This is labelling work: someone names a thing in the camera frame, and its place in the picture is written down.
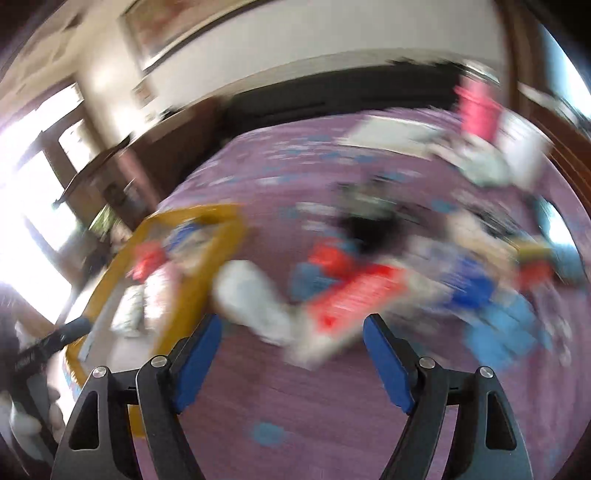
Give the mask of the person's left hand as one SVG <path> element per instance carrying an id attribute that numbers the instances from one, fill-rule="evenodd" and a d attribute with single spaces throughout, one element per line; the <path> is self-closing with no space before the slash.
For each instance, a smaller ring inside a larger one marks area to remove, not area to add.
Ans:
<path id="1" fill-rule="evenodd" d="M 56 402 L 57 390 L 47 383 L 43 371 L 27 379 L 17 379 L 4 389 L 9 404 L 9 425 L 21 458 L 53 465 L 59 441 L 56 434 L 64 428 Z"/>

